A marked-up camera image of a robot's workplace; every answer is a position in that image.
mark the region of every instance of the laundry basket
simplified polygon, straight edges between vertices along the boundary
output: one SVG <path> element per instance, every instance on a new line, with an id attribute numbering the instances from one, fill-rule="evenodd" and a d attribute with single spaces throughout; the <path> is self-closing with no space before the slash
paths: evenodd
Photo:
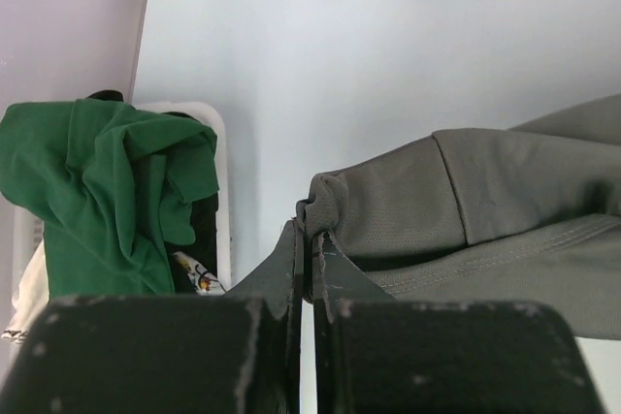
<path id="1" fill-rule="evenodd" d="M 217 135 L 215 151 L 215 169 L 217 171 L 218 211 L 215 214 L 217 278 L 225 290 L 229 290 L 233 281 L 231 261 L 231 235 L 229 221 L 229 192 L 226 134 L 224 122 L 219 113 L 210 105 L 202 102 L 159 102 L 135 106 L 142 111 L 156 113 L 185 113 L 201 123 L 210 126 Z M 13 292 L 18 288 L 23 272 L 35 249 L 43 238 L 43 222 L 28 210 L 16 207 L 13 255 Z"/>

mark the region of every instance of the black object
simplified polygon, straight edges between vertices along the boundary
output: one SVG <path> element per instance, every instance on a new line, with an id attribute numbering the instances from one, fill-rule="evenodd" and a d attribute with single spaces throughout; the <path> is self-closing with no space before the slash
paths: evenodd
<path id="1" fill-rule="evenodd" d="M 112 89 L 105 89 L 103 91 L 97 91 L 90 96 L 88 99 L 97 99 L 98 101 L 108 101 L 108 102 L 125 102 L 123 98 L 123 94 L 120 91 L 114 91 Z"/>
<path id="2" fill-rule="evenodd" d="M 54 301 L 0 412 L 297 413 L 303 292 L 314 305 L 320 413 L 602 412 L 553 310 L 396 302 L 329 233 L 305 251 L 294 222 L 224 297 Z"/>

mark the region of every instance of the green t-shirt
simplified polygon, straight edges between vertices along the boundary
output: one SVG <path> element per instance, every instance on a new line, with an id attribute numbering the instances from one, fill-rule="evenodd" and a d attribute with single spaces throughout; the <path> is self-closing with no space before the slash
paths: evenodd
<path id="1" fill-rule="evenodd" d="M 0 191 L 45 222 L 50 297 L 174 293 L 164 243 L 194 242 L 215 145 L 198 121 L 120 102 L 9 107 Z"/>

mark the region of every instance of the wall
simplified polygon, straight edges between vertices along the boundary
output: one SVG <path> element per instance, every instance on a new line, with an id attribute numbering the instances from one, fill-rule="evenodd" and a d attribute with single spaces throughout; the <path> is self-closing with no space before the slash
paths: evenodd
<path id="1" fill-rule="evenodd" d="M 0 0 L 0 117 L 20 101 L 129 94 L 145 0 Z M 13 208 L 0 196 L 0 327 L 11 316 Z M 9 343 L 0 341 L 0 379 Z"/>
<path id="2" fill-rule="evenodd" d="M 135 96 L 222 113 L 243 277 L 317 172 L 621 92 L 619 31 L 621 0 L 148 0 Z"/>

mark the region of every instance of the white cloth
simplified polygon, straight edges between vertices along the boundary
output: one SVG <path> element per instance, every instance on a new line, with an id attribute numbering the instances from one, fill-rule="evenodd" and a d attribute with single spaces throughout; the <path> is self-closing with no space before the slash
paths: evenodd
<path id="1" fill-rule="evenodd" d="M 32 323 L 48 305 L 49 284 L 46 269 L 46 250 L 41 241 L 32 259 L 26 266 L 19 287 L 13 294 L 13 307 L 16 312 L 2 338 L 21 344 L 26 338 Z"/>
<path id="2" fill-rule="evenodd" d="M 182 252 L 176 252 L 173 256 L 187 272 L 187 276 L 194 285 L 197 294 L 201 296 L 220 296 L 224 294 L 224 289 L 218 279 L 205 269 L 203 264 Z"/>

